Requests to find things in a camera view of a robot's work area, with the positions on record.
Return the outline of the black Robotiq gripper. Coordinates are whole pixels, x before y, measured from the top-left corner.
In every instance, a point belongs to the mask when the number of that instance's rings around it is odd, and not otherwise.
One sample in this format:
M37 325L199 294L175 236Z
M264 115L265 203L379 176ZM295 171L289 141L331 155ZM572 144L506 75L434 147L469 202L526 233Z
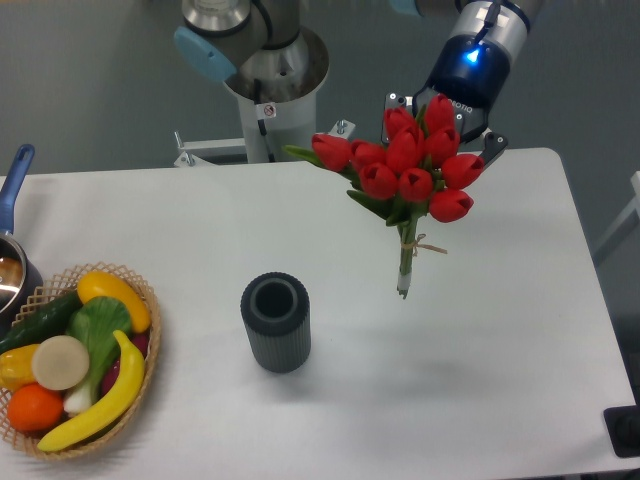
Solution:
M432 98L443 94L454 109L456 129L463 142L481 136L489 126L489 113L510 73L507 53L499 46L471 38L451 38L441 51L425 84L412 96L388 93L385 108L403 107L415 115ZM508 147L505 135L489 131L479 154L489 167Z

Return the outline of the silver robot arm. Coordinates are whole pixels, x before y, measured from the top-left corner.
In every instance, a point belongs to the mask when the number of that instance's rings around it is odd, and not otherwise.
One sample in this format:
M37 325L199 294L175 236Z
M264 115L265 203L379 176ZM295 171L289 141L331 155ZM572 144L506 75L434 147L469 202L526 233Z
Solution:
M187 64L235 96L243 135L177 143L179 166L207 157L244 155L251 163L284 162L287 145L308 148L316 131L316 94L329 72L326 45L300 23L298 1L185 1L174 43ZM488 160L507 140L492 132L489 113L541 1L458 1L460 16L429 74L412 96L390 93L388 108L415 114L445 95L463 142L482 138Z

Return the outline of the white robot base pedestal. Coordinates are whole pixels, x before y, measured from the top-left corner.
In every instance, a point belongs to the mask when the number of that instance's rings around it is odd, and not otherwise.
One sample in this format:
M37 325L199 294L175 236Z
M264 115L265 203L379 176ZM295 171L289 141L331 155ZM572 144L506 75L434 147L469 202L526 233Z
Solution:
M317 132L318 91L314 88L298 99L284 102L251 100L234 93L242 136L184 142L175 132L178 156L173 165L203 167L292 161L294 158L284 147L295 145L309 149L311 137Z

